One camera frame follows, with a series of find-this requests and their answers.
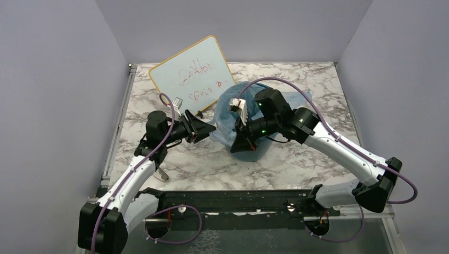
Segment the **teal plastic trash bin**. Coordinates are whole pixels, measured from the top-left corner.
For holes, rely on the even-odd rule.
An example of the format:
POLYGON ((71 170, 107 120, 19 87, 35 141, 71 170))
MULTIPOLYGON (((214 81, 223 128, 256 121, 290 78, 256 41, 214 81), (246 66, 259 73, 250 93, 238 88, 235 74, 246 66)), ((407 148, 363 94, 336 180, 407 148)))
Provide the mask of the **teal plastic trash bin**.
MULTIPOLYGON (((241 82, 234 87, 232 87, 231 91, 231 97, 237 96, 239 92, 249 83, 249 81, 241 82)), ((257 103, 254 101, 255 94, 257 94, 259 91, 267 88, 268 86, 262 83, 256 83, 254 85, 251 85, 247 90, 245 90, 244 94, 241 98, 245 99, 246 101, 250 102, 248 105, 248 116, 251 120, 256 120, 258 118, 261 118, 263 116, 262 112, 260 111, 259 107, 257 106, 257 103)), ((263 158, 263 156, 268 152, 270 146, 272 145, 273 141, 267 139, 267 138, 259 138, 258 139, 258 146, 255 151, 243 151, 243 152, 230 152, 230 147, 226 147, 227 151, 230 153, 230 155, 238 160, 244 161, 244 162, 256 162, 263 158)))

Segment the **blue plastic trash bag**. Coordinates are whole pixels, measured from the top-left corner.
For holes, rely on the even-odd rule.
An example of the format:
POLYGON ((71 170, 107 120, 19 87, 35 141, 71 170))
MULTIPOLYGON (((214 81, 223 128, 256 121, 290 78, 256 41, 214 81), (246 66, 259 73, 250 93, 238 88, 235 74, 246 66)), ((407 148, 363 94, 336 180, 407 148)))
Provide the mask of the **blue plastic trash bag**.
MULTIPOLYGON (((217 129, 210 133, 212 141, 220 142, 224 146, 231 146, 235 140, 235 122, 240 119, 240 112, 232 111, 230 109, 230 101, 237 98, 240 92, 246 87, 248 81, 231 86, 223 94, 219 96, 216 103, 213 119, 209 124, 214 125, 217 129)), ((247 116, 251 120, 261 118, 263 116, 256 101, 255 95, 267 88, 268 86, 262 83, 255 83, 251 85, 240 96, 241 99, 246 101, 247 116)))

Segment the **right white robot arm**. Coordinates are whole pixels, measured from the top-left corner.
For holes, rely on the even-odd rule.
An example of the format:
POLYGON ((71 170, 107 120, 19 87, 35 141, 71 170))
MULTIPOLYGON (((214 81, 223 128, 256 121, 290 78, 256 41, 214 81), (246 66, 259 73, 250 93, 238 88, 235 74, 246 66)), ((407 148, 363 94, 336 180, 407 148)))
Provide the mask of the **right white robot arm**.
POLYGON ((349 170, 356 180, 335 185, 316 186, 306 200, 306 210, 319 215, 337 205, 358 204, 375 213, 383 212, 396 184, 402 162, 378 157, 347 140, 306 107, 292 109, 279 90, 265 88, 255 101, 263 116, 251 120, 246 102, 232 98, 229 109, 240 116, 235 122, 236 137, 231 153, 254 152, 261 138, 281 134, 314 148, 349 170))

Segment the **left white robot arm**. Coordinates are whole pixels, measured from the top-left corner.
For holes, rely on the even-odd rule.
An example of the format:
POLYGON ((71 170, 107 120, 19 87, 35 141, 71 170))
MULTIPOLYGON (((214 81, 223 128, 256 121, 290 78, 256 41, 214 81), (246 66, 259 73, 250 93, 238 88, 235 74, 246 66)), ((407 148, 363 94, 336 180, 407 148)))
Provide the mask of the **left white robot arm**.
POLYGON ((163 111, 148 114, 146 132, 119 180, 96 202, 87 202, 79 214, 77 245, 91 253, 121 253, 129 233, 144 219, 160 217, 180 206, 166 208, 156 194, 140 191, 163 163, 168 145, 186 140, 197 143, 215 131, 215 126, 186 110, 181 115, 163 111))

